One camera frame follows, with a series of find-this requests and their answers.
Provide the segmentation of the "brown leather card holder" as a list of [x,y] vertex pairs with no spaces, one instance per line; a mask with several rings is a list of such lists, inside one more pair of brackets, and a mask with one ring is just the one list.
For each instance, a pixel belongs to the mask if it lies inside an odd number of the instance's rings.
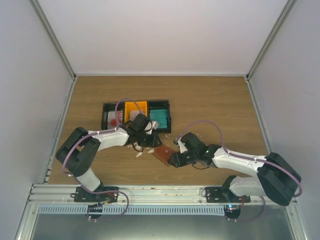
[[154,149],[154,152],[152,153],[158,160],[160,160],[163,164],[166,166],[169,166],[170,164],[168,163],[170,157],[172,154],[174,154],[176,151],[172,149],[169,146],[166,145],[161,145],[158,146]]

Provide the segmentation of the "green credit card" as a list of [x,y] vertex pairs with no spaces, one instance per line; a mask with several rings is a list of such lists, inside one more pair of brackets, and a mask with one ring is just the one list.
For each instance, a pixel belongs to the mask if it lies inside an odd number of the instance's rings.
[[167,111],[165,109],[151,109],[149,112],[149,118],[152,121],[158,122],[159,129],[166,129],[167,123]]

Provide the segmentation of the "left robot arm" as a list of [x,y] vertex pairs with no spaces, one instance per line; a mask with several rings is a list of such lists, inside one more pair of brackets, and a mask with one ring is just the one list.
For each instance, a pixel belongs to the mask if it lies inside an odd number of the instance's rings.
[[55,157],[62,164],[62,172],[70,174],[81,184],[90,201],[98,202],[103,197],[103,184],[91,168],[97,152],[135,144],[141,149],[159,147],[162,142],[156,133],[158,126],[158,122],[139,113],[133,121],[112,129],[88,131],[77,127],[57,150]]

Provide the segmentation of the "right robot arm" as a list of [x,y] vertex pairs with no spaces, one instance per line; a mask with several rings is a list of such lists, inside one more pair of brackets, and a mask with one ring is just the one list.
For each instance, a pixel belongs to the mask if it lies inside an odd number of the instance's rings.
[[254,156],[226,149],[222,145],[206,145],[189,132],[177,141],[178,152],[168,159],[176,168],[200,163],[205,167],[230,169],[246,177],[229,176],[222,185],[221,196],[228,203],[245,195],[267,197],[281,206],[302,194],[301,177],[278,153]]

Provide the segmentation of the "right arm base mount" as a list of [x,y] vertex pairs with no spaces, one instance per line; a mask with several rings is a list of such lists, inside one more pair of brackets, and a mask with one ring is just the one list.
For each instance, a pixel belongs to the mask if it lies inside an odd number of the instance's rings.
[[200,191],[200,195],[206,199],[207,203],[250,203],[250,196],[237,196],[229,189],[222,187],[207,186]]

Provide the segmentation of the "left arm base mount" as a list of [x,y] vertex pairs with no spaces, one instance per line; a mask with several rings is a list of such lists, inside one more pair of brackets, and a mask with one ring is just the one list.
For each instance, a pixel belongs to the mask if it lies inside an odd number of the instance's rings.
[[99,187],[96,192],[105,192],[104,194],[93,194],[78,186],[74,193],[70,194],[76,203],[116,203],[118,201],[118,190],[116,186]]

